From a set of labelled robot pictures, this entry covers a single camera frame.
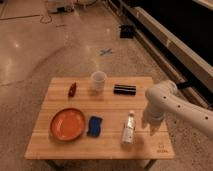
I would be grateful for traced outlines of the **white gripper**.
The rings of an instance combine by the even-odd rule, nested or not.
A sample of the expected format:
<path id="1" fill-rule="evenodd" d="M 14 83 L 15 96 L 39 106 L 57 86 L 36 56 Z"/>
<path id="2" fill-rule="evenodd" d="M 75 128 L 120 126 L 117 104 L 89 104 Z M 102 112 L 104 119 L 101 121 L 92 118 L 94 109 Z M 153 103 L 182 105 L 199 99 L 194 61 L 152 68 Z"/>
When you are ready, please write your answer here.
<path id="1" fill-rule="evenodd" d="M 146 127 L 149 127 L 150 134 L 154 135 L 158 132 L 162 122 L 162 118 L 152 118 L 150 116 L 143 116 L 142 128 L 145 129 Z"/>

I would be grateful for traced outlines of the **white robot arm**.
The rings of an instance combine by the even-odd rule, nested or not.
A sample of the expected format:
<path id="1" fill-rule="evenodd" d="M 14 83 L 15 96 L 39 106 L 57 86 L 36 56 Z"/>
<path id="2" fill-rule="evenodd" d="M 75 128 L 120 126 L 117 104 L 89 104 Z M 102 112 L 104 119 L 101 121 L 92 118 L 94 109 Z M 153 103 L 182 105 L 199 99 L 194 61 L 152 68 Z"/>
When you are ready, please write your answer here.
<path id="1" fill-rule="evenodd" d="M 177 92 L 178 88 L 171 80 L 147 88 L 145 97 L 148 103 L 143 111 L 144 120 L 150 125 L 160 125 L 164 113 L 169 112 L 213 139 L 213 111 L 182 100 L 176 96 Z"/>

